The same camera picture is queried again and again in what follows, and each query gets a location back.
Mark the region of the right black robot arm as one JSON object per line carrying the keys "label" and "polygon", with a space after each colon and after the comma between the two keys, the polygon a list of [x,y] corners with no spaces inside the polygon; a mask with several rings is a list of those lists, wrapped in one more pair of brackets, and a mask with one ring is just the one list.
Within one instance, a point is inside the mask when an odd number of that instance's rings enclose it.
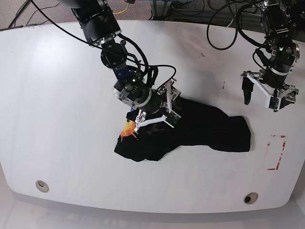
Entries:
{"label": "right black robot arm", "polygon": [[86,44],[101,48],[101,61],[113,70],[117,82],[113,87],[115,97],[138,111],[135,131],[156,123],[175,127],[181,119],[181,109],[176,100],[180,91],[173,87],[173,77],[156,90],[153,85],[158,76],[158,66],[149,65],[141,48],[122,35],[113,11],[105,0],[63,0],[79,22]]}

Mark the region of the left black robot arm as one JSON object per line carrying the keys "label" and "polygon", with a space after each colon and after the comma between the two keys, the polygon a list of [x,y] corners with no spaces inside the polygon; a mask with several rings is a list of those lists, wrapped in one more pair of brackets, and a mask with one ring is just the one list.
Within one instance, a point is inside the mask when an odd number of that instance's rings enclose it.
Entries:
{"label": "left black robot arm", "polygon": [[265,107],[274,112],[296,102],[298,89],[285,80],[300,57],[298,44],[294,43],[289,31],[286,14],[276,0],[253,0],[244,5],[238,14],[251,6],[261,12],[261,26],[265,33],[262,44],[251,41],[257,48],[253,55],[258,56],[262,65],[258,72],[245,71],[241,74],[244,104],[251,101],[253,87],[257,86],[266,96]]}

